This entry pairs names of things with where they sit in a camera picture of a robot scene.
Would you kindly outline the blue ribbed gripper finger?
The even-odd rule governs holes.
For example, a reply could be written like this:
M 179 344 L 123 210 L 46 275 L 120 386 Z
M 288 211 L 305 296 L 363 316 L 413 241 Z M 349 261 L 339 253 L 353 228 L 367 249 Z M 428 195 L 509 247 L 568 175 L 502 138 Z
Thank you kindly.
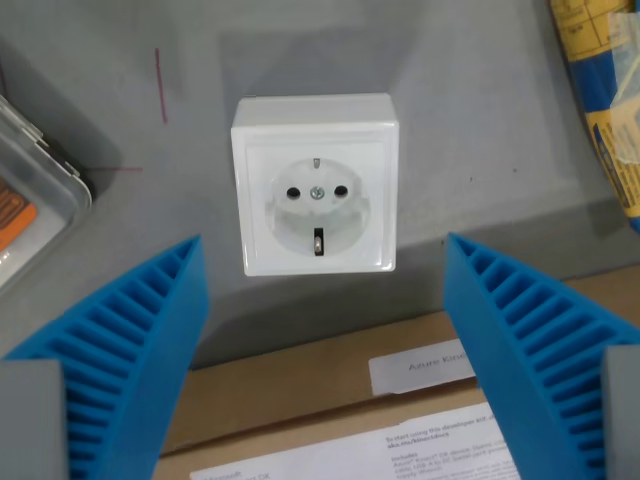
M 605 478 L 602 360 L 638 344 L 638 327 L 455 233 L 443 304 L 520 477 Z
M 209 314 L 200 237 L 114 279 L 7 359 L 62 369 L 73 479 L 149 479 Z

